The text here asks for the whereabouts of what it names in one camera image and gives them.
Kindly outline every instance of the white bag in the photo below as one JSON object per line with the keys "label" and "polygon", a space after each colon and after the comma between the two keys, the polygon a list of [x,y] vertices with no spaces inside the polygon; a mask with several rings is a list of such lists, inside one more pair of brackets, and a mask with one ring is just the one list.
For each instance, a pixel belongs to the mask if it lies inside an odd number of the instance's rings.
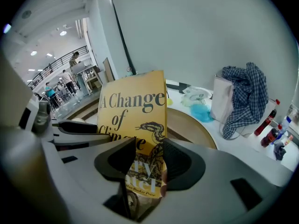
{"label": "white bag", "polygon": [[[211,107],[211,116],[213,119],[225,124],[227,118],[234,110],[233,108],[234,85],[231,81],[220,76],[215,76],[214,92]],[[244,137],[251,135],[269,116],[276,106],[276,101],[269,99],[261,120],[257,124],[251,124],[237,128],[237,132]]]}

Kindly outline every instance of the blue plaid fabric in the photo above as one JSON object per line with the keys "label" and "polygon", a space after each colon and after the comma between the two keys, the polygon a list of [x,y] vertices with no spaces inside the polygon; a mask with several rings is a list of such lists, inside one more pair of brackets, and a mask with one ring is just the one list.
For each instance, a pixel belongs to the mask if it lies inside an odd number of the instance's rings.
{"label": "blue plaid fabric", "polygon": [[268,103],[266,76],[254,64],[247,63],[246,69],[227,66],[222,77],[234,84],[234,111],[223,127],[223,137],[229,139],[238,127],[258,123]]}

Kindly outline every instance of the person in teal shirt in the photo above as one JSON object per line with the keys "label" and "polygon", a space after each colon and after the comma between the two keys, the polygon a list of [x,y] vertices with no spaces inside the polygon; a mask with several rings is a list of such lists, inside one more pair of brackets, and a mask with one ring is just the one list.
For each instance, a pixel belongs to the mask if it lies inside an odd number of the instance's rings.
{"label": "person in teal shirt", "polygon": [[58,100],[55,96],[55,91],[49,87],[49,82],[46,83],[46,94],[50,98],[50,102],[53,104],[54,107],[59,108]]}

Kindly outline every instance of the man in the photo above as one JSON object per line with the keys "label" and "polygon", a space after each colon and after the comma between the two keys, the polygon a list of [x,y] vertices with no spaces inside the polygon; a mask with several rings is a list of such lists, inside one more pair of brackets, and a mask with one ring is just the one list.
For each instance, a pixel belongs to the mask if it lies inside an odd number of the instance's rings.
{"label": "man", "polygon": [[[70,58],[70,69],[71,71],[73,72],[73,66],[77,65],[77,62],[76,62],[76,59],[79,57],[79,52],[75,52],[74,55]],[[83,91],[83,94],[84,95],[88,95],[88,91],[85,87],[85,84],[84,84],[84,78],[82,77],[82,73],[79,73],[78,75],[77,74],[74,74],[78,80],[78,84],[81,88],[81,90]]]}
{"label": "man", "polygon": [[75,93],[75,95],[77,95],[77,92],[75,90],[74,83],[73,83],[74,82],[73,77],[71,77],[69,72],[65,72],[65,70],[63,70],[62,73],[63,74],[62,74],[61,78],[63,79],[63,81],[64,81],[66,87],[69,89],[70,93]]}
{"label": "man", "polygon": [[49,87],[49,82],[46,83],[45,90],[46,90],[47,96],[50,98],[50,102],[52,103],[52,105],[56,108],[59,108],[58,100],[55,95],[55,91],[51,87]]}

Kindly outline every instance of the yellow book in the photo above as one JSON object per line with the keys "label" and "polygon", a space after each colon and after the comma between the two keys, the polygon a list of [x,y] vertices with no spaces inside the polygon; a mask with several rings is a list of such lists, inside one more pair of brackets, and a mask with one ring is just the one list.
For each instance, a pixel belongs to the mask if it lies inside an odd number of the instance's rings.
{"label": "yellow book", "polygon": [[161,196],[166,120],[163,71],[115,80],[102,87],[98,132],[109,134],[112,141],[136,138],[136,157],[126,176],[127,189],[152,198]]}

